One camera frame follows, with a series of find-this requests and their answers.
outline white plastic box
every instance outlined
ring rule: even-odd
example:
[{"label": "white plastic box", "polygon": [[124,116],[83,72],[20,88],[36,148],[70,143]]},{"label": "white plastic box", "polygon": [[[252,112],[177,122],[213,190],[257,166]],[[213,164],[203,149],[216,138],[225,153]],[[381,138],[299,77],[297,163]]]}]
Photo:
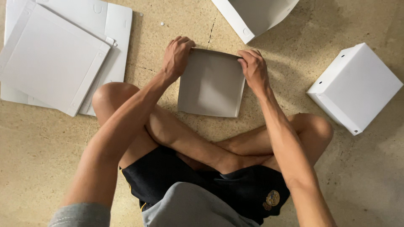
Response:
[{"label": "white plastic box", "polygon": [[403,83],[366,45],[342,50],[307,94],[337,123],[357,135]]},{"label": "white plastic box", "polygon": [[212,0],[245,44],[285,19],[298,1]]}]

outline shorts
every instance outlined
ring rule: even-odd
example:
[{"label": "shorts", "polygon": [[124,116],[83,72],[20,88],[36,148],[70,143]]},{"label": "shorts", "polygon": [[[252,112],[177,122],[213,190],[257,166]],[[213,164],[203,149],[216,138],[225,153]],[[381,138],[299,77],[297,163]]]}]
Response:
[{"label": "shorts", "polygon": [[159,146],[125,169],[121,169],[131,193],[139,199],[141,211],[159,202],[176,182],[198,185],[230,205],[240,215],[258,224],[279,215],[290,192],[282,174],[262,165],[237,171],[194,171],[176,156],[176,151]]}]

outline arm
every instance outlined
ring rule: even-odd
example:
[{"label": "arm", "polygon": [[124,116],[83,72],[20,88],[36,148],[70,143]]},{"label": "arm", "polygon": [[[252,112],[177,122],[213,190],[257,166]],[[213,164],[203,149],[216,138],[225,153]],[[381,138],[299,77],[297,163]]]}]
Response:
[{"label": "arm", "polygon": [[259,99],[275,158],[292,195],[300,226],[336,226],[299,138],[279,107],[259,52],[239,51],[248,85]]},{"label": "arm", "polygon": [[178,36],[166,48],[157,75],[126,101],[88,143],[62,206],[97,203],[111,208],[119,160],[144,127],[151,111],[170,84],[184,73],[195,43]]}]

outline gray sleeve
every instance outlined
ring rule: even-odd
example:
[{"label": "gray sleeve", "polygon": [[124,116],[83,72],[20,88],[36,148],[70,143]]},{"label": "gray sleeve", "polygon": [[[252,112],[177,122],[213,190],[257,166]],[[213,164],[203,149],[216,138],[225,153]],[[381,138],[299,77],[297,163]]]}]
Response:
[{"label": "gray sleeve", "polygon": [[80,203],[60,208],[48,227],[109,227],[111,212],[100,204]]}]

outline hand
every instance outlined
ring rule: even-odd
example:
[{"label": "hand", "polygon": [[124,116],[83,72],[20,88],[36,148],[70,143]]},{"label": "hand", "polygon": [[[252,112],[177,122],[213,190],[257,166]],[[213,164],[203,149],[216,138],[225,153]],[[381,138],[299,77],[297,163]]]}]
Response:
[{"label": "hand", "polygon": [[261,53],[253,50],[239,50],[237,52],[243,58],[238,59],[243,68],[248,86],[257,97],[265,95],[266,90],[270,88],[267,71],[267,64],[262,58]]},{"label": "hand", "polygon": [[195,47],[195,42],[186,36],[177,36],[168,44],[161,70],[170,83],[174,83],[184,73],[192,47]]}]

